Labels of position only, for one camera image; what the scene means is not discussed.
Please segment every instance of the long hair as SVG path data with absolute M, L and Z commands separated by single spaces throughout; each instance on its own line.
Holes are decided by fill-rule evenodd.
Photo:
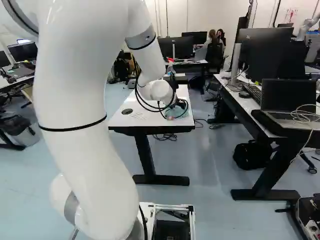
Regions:
M 209 38 L 211 38 L 211 40 L 212 40 L 213 43 L 218 42 L 218 40 L 217 40 L 217 35 L 216 35 L 216 30 L 211 29 L 211 30 L 209 31 Z
M 216 31 L 217 33 L 218 32 L 221 32 L 221 36 L 217 36 L 217 38 L 219 40 L 222 40 L 223 44 L 226 46 L 226 38 L 225 38 L 225 32 L 220 28 L 218 31 Z

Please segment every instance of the sticker on desk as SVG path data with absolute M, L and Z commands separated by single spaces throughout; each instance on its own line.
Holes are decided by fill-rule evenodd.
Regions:
M 135 112 L 133 114 L 130 114 L 129 116 L 132 118 L 135 118 L 135 119 L 139 119 L 139 120 L 146 120 L 146 118 L 142 112 Z

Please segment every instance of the floor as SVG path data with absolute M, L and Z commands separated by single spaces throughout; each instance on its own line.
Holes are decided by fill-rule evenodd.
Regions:
M 130 94 L 122 83 L 107 84 L 106 108 L 111 116 Z M 213 104 L 190 90 L 195 118 L 208 118 Z M 16 102 L 11 110 L 24 102 Z M 19 114 L 35 121 L 32 106 Z M 132 174 L 142 174 L 135 141 L 113 131 L 111 139 Z M 196 239 L 298 240 L 285 213 L 275 213 L 284 202 L 235 202 L 230 189 L 250 188 L 261 170 L 243 171 L 233 161 L 233 150 L 251 136 L 240 124 L 211 130 L 204 125 L 178 134 L 177 142 L 150 137 L 159 174 L 190 177 L 189 187 L 137 186 L 140 201 L 195 206 Z M 320 162 L 314 161 L 320 169 Z M 295 189 L 302 196 L 320 192 L 320 173 L 311 175 L 307 165 L 295 161 L 275 188 Z M 0 149 L 0 239 L 67 240 L 73 227 L 51 206 L 48 189 L 59 173 L 43 140 L 22 152 Z M 79 234 L 77 240 L 87 240 Z

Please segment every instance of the white robotic arm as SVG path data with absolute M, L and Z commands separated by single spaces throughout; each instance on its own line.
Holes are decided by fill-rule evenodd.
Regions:
M 15 6 L 20 10 L 10 11 Z M 23 6 L 37 12 L 21 14 Z M 1 0 L 0 13 L 10 31 L 39 37 L 34 107 L 62 172 L 51 185 L 53 206 L 94 240 L 125 240 L 136 221 L 139 198 L 108 137 L 104 106 L 106 76 L 124 39 L 142 69 L 141 95 L 165 103 L 174 97 L 170 85 L 157 80 L 165 64 L 145 3 Z M 30 16 L 36 16 L 39 35 L 32 31 Z
M 313 27 L 314 25 L 316 25 L 319 20 L 320 20 L 320 12 L 318 14 L 316 14 L 312 19 L 308 18 L 308 19 L 304 20 L 303 26 L 300 27 L 299 33 L 296 37 L 296 40 L 297 41 L 304 41 L 309 29 L 311 27 Z

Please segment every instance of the open laptop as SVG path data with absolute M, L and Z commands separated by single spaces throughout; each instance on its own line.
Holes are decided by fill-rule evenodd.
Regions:
M 16 69 L 12 69 L 6 72 L 7 75 L 9 75 L 12 78 L 20 79 L 26 76 L 32 76 L 35 74 L 35 70 L 31 70 L 26 67 L 19 67 Z
M 263 79 L 261 110 L 278 123 L 296 123 L 291 112 L 302 105 L 316 104 L 316 84 L 317 81 L 306 79 Z M 300 110 L 316 113 L 315 106 Z

